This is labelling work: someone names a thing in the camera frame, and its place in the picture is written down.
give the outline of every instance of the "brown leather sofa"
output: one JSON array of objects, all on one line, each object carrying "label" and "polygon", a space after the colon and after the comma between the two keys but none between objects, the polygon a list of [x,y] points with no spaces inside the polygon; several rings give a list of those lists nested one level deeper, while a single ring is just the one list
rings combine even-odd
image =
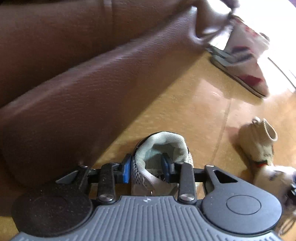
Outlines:
[{"label": "brown leather sofa", "polygon": [[198,59],[237,6],[236,0],[0,5],[2,165],[29,187],[93,165]]}]

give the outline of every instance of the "fabric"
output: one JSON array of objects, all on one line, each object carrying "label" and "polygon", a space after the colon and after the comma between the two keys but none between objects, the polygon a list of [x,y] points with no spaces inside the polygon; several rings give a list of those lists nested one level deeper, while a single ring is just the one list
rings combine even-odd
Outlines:
[{"label": "fabric", "polygon": [[161,155],[167,153],[173,162],[183,161],[193,166],[184,138],[171,132],[159,132],[150,136],[136,151],[132,166],[132,195],[174,195],[176,183],[162,179]]},{"label": "fabric", "polygon": [[253,119],[251,124],[243,125],[239,130],[239,144],[252,161],[259,164],[266,161],[273,163],[273,144],[277,141],[277,133],[266,119]]}]

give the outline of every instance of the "black circular pad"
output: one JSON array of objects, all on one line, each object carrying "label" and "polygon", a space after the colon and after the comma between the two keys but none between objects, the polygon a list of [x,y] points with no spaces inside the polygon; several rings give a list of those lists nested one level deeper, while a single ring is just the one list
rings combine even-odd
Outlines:
[{"label": "black circular pad", "polygon": [[55,237],[84,223],[92,202],[77,187],[50,184],[25,193],[13,204],[12,218],[19,231],[37,237]]},{"label": "black circular pad", "polygon": [[259,211],[261,203],[254,197],[237,195],[229,198],[226,202],[229,210],[236,214],[251,215]]}]

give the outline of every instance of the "white mesh shoe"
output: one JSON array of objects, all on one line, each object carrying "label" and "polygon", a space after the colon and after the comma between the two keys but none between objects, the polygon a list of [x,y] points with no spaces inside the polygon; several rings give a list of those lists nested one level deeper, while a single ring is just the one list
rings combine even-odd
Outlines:
[{"label": "white mesh shoe", "polygon": [[144,139],[135,150],[132,163],[131,194],[135,196],[175,195],[176,183],[167,183],[161,168],[161,155],[167,153],[173,162],[183,161],[193,166],[185,140],[172,132],[158,132]]}]

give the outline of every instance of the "red pattern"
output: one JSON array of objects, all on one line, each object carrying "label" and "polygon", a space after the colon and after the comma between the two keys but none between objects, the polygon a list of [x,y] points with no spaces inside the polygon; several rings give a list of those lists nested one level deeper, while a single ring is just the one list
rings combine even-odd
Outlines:
[{"label": "red pattern", "polygon": [[249,86],[255,86],[257,84],[259,84],[261,81],[263,81],[260,78],[257,78],[255,76],[252,75],[241,75],[238,76],[241,80],[243,80],[247,85]]},{"label": "red pattern", "polygon": [[263,167],[264,165],[267,165],[266,163],[256,163],[256,167]]}]

